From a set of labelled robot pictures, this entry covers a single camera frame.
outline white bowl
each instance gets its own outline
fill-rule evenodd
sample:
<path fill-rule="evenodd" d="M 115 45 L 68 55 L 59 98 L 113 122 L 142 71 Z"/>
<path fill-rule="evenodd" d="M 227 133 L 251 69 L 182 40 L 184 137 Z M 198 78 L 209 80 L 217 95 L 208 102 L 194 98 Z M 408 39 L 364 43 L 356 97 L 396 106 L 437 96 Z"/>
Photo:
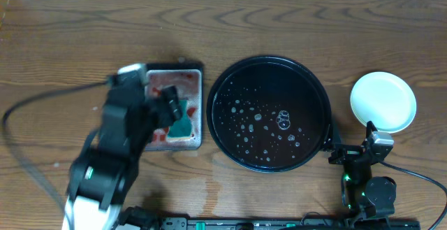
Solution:
<path fill-rule="evenodd" d="M 416 115 L 416 98 L 403 79 L 386 72 L 368 73 L 351 91 L 351 108 L 366 126 L 372 121 L 379 131 L 395 133 L 407 128 Z"/>

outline wood grain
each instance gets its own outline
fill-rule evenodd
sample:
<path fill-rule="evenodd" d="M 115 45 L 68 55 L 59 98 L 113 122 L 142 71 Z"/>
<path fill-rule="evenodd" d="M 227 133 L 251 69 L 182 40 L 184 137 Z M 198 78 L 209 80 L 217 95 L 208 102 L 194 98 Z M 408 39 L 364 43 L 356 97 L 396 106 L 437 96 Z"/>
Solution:
<path fill-rule="evenodd" d="M 0 31 L 0 111 L 35 93 L 103 80 L 133 62 L 204 63 L 205 97 L 236 61 L 282 55 L 309 67 L 328 92 L 348 143 L 364 128 L 350 110 L 353 83 L 389 71 L 415 92 L 413 124 L 395 134 L 388 162 L 447 184 L 447 0 L 11 0 Z M 68 168 L 99 124 L 106 88 L 17 111 L 10 127 L 25 152 L 63 194 Z M 192 217 L 334 215 L 340 166 L 318 153 L 274 175 L 238 166 L 208 128 L 194 152 L 145 153 L 124 206 Z M 56 205 L 0 147 L 0 228 L 60 229 Z M 397 182 L 395 217 L 435 221 L 446 201 L 428 182 L 382 166 Z M 440 229 L 447 229 L 443 222 Z"/>

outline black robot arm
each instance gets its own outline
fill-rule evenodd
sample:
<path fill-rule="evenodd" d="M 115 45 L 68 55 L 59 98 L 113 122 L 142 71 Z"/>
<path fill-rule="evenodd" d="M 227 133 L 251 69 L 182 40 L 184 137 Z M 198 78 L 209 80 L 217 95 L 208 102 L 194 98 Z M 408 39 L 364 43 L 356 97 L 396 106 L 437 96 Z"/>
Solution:
<path fill-rule="evenodd" d="M 361 145 L 334 144 L 330 164 L 343 165 L 342 202 L 350 209 L 351 225 L 358 220 L 385 219 L 395 212 L 396 183 L 389 177 L 372 177 L 371 165 L 384 160 L 393 149 L 390 134 L 367 123 Z"/>
<path fill-rule="evenodd" d="M 117 215 L 110 213 L 111 208 L 119 212 L 138 176 L 138 161 L 154 130 L 169 127 L 182 116 L 175 87 L 163 89 L 158 97 L 147 97 L 145 65 L 124 69 L 109 79 L 110 90 L 97 131 L 98 144 L 90 145 L 94 131 L 71 166 L 67 202 L 70 206 L 66 206 L 71 211 L 71 230 L 73 223 L 88 221 L 76 219 L 87 208 L 110 218 L 107 224 L 104 222 L 105 228 L 115 222 Z M 76 207 L 78 199 L 81 206 Z"/>

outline black cable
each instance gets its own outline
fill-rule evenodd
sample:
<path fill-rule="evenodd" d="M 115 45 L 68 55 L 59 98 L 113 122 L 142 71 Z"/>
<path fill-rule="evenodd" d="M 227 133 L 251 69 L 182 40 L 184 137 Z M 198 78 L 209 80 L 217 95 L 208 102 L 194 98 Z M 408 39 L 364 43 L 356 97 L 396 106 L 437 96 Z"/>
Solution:
<path fill-rule="evenodd" d="M 20 166 L 25 170 L 28 175 L 31 176 L 31 178 L 34 180 L 34 182 L 39 185 L 47 194 L 50 196 L 56 204 L 59 206 L 59 209 L 64 213 L 64 217 L 67 218 L 67 222 L 69 225 L 69 229 L 74 229 L 74 222 L 70 219 L 70 217 L 66 214 L 65 211 L 65 205 L 64 200 L 59 195 L 57 190 L 51 185 L 51 183 L 47 180 L 47 178 L 41 173 L 34 165 L 33 163 L 26 158 L 23 154 L 20 148 L 18 147 L 17 143 L 14 142 L 13 137 L 11 136 L 8 128 L 8 118 L 10 115 L 17 110 L 18 108 L 21 108 L 27 104 L 30 104 L 35 101 L 41 101 L 43 99 L 61 96 L 63 94 L 71 94 L 74 92 L 79 92 L 86 89 L 91 89 L 93 87 L 99 87 L 102 85 L 105 85 L 107 82 L 98 82 L 78 87 L 72 87 L 69 89 L 60 89 L 60 90 L 54 90 L 49 92 L 44 92 L 41 94 L 37 94 L 35 96 L 31 96 L 29 98 L 26 98 L 22 101 L 17 102 L 13 106 L 11 106 L 4 114 L 2 118 L 2 136 L 5 141 L 6 147 L 10 150 L 12 156 L 20 163 Z"/>
<path fill-rule="evenodd" d="M 295 227 L 286 227 L 280 230 L 326 230 L 326 229 L 334 229 L 334 230 L 353 230 L 350 227 L 334 227 L 334 226 L 295 226 Z"/>
<path fill-rule="evenodd" d="M 344 173 L 342 174 L 342 205 L 346 206 L 346 195 L 344 193 Z"/>
<path fill-rule="evenodd" d="M 428 181 L 428 182 L 431 182 L 432 184 L 437 185 L 439 188 L 441 188 L 444 191 L 444 193 L 446 194 L 446 198 L 447 198 L 447 188 L 444 187 L 440 182 L 438 182 L 438 181 L 436 181 L 434 179 L 431 179 L 431 178 L 429 178 L 429 177 L 427 177 L 425 175 L 422 175 L 422 174 L 419 174 L 419 173 L 415 173 L 414 171 L 410 171 L 410 170 L 407 170 L 405 168 L 400 168 L 400 167 L 397 167 L 397 166 L 393 166 L 392 164 L 385 163 L 384 161 L 381 161 L 376 156 L 374 156 L 374 154 L 372 154 L 372 155 L 373 155 L 373 157 L 375 158 L 376 161 L 378 161 L 379 163 L 381 163 L 382 165 L 384 165 L 384 166 L 386 166 L 388 168 L 394 169 L 396 171 L 401 171 L 403 173 L 410 174 L 410 175 L 413 175 L 413 176 L 418 177 L 418 178 L 422 178 L 425 181 Z M 446 205 L 444 206 L 444 210 L 442 211 L 441 215 L 433 223 L 433 225 L 429 228 L 429 230 L 435 229 L 439 225 L 439 223 L 441 223 L 441 221 L 444 218 L 444 216 L 446 216 L 446 213 L 447 213 L 447 202 L 446 202 Z"/>
<path fill-rule="evenodd" d="M 82 150 L 80 155 L 84 154 L 88 149 L 90 148 L 91 142 L 95 139 L 99 129 L 94 129 L 90 131 L 90 134 L 87 136 L 87 138 L 84 141 L 84 145 L 82 146 Z"/>
<path fill-rule="evenodd" d="M 321 214 L 319 214 L 318 212 L 308 212 L 308 213 L 306 213 L 305 216 L 304 216 L 304 217 L 301 219 L 301 221 L 300 221 L 300 224 L 301 224 L 302 226 L 305 225 L 305 220 L 306 220 L 307 216 L 308 216 L 309 214 L 311 214 L 311 213 L 315 213 L 315 214 L 317 214 L 317 215 L 321 215 Z M 329 224 L 326 222 L 326 220 L 325 220 L 325 219 L 322 219 L 322 220 L 324 221 L 324 225 L 326 225 L 326 226 L 328 227 Z"/>

